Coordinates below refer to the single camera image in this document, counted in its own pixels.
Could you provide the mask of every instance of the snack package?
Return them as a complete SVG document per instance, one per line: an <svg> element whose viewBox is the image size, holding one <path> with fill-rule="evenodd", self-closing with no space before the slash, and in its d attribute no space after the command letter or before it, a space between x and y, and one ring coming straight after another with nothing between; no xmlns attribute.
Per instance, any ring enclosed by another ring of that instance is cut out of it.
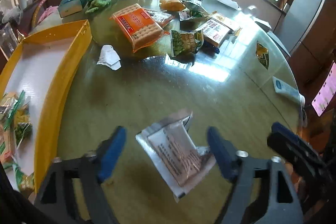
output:
<svg viewBox="0 0 336 224"><path fill-rule="evenodd" d="M185 196L216 163L209 147L196 147L188 130L193 113L180 110L135 136L175 197Z"/></svg>
<svg viewBox="0 0 336 224"><path fill-rule="evenodd" d="M220 47L225 40L226 35L230 32L230 29L214 19L208 20L202 26L196 29L203 30L204 40Z"/></svg>
<svg viewBox="0 0 336 224"><path fill-rule="evenodd" d="M16 111L12 126L15 136L16 148L18 149L22 141L30 136L33 131L28 103Z"/></svg>
<svg viewBox="0 0 336 224"><path fill-rule="evenodd" d="M151 9L146 9L145 11L152 17L152 19L160 25L161 28L164 28L168 25L168 23L174 18L173 15L164 13L164 12L157 12Z"/></svg>
<svg viewBox="0 0 336 224"><path fill-rule="evenodd" d="M0 124L0 162L4 168L12 165L14 155L13 138L9 129Z"/></svg>
<svg viewBox="0 0 336 224"><path fill-rule="evenodd" d="M266 69L268 69L269 65L268 48L264 47L259 42L257 42L255 54L260 64L263 65Z"/></svg>
<svg viewBox="0 0 336 224"><path fill-rule="evenodd" d="M199 20L205 20L208 16L207 13L203 13L201 11L197 10L183 10L179 13L180 21L199 21Z"/></svg>
<svg viewBox="0 0 336 224"><path fill-rule="evenodd" d="M133 53L152 45L164 34L159 24L139 4L126 7L112 17L131 42Z"/></svg>
<svg viewBox="0 0 336 224"><path fill-rule="evenodd" d="M188 10L199 11L204 14L208 14L208 12L194 0L183 0L182 3Z"/></svg>
<svg viewBox="0 0 336 224"><path fill-rule="evenodd" d="M2 97L0 102L0 122L4 123L9 116L9 113L13 110L14 105L17 102L17 96L15 92L8 92Z"/></svg>
<svg viewBox="0 0 336 224"><path fill-rule="evenodd" d="M181 0L160 0L160 8L162 10L179 12L185 9Z"/></svg>
<svg viewBox="0 0 336 224"><path fill-rule="evenodd" d="M218 22L222 23L226 27L230 28L234 35L238 35L238 32L241 29L238 22L235 22L234 20L229 19L228 17L225 17L225 16L223 16L219 13L213 14L210 17L217 20Z"/></svg>
<svg viewBox="0 0 336 224"><path fill-rule="evenodd" d="M204 42L202 30L189 33L180 33L178 31L171 30L170 39L171 39L171 54L173 57L179 55L182 52L197 53Z"/></svg>
<svg viewBox="0 0 336 224"><path fill-rule="evenodd" d="M34 192L34 175L27 176L17 164L13 164L13 171L17 188L25 198L28 198Z"/></svg>

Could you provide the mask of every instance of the glass tabletop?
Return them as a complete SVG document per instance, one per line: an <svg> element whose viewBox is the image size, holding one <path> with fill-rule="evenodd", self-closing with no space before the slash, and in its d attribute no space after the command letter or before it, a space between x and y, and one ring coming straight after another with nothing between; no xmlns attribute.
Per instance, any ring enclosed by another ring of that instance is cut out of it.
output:
<svg viewBox="0 0 336 224"><path fill-rule="evenodd" d="M231 184L215 165L205 179L176 203L173 194L135 135L171 113L187 108L194 113L189 135L196 146L206 146L206 129L215 126L237 149L251 156L270 158L266 144L273 122L294 132L302 124L301 108L276 94L272 77L297 90L293 74L276 44L249 17L216 0L203 0L208 12L236 20L242 30L225 42L220 54L199 51L195 58L170 58L170 37L132 53L130 42L112 13L139 3L159 10L159 0L116 0L102 12L77 13L62 22L88 18L93 41L73 79L58 140L58 156L80 157L110 137L116 126L127 129L127 141L112 177L103 184L106 197L120 223L214 223ZM60 24L58 15L40 28ZM179 30L179 19L166 29ZM256 42L269 51L269 68L256 58ZM96 65L102 45L111 44L121 58L113 71ZM80 211L88 216L81 197Z"/></svg>

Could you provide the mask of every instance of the yellow tray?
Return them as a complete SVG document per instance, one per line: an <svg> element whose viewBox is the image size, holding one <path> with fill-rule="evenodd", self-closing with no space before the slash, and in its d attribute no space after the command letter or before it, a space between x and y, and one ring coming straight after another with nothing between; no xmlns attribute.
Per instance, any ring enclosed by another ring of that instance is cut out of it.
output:
<svg viewBox="0 0 336 224"><path fill-rule="evenodd" d="M0 94L25 90L31 96L33 136L15 158L23 172L34 172L35 191L56 157L65 101L91 38L88 20L34 33L18 45L0 75Z"/></svg>

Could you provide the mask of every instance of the white tube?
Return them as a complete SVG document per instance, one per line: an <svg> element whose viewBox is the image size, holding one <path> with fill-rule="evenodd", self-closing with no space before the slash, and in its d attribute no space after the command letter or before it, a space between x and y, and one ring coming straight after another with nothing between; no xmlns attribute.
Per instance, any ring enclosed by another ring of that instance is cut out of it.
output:
<svg viewBox="0 0 336 224"><path fill-rule="evenodd" d="M283 82L282 80L274 76L273 76L273 84L276 93L281 94L282 96L301 105L302 107L305 106L305 97L301 95L298 92L298 90L296 90L292 86L288 85L286 82Z"/></svg>

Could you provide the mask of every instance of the orange cracker package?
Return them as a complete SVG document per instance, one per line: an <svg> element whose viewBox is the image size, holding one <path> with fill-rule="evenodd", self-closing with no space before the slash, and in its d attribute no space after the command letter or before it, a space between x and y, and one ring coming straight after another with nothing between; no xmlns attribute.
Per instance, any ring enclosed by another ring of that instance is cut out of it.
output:
<svg viewBox="0 0 336 224"><path fill-rule="evenodd" d="M112 17L131 42L133 53L152 45L164 34L159 24L139 4L128 6Z"/></svg>

